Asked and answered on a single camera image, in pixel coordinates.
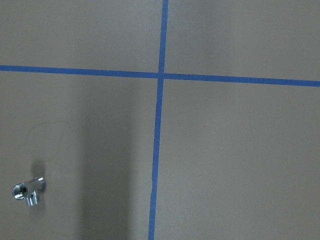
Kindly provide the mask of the chrome metal tee fitting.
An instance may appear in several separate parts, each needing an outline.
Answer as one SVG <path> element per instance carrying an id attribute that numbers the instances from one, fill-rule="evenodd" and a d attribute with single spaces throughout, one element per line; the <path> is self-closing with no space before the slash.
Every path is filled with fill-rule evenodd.
<path id="1" fill-rule="evenodd" d="M 18 200 L 25 200 L 28 207 L 34 207 L 40 202 L 40 192 L 45 189 L 46 180 L 35 177 L 32 180 L 18 183 L 12 188 L 12 196 Z"/>

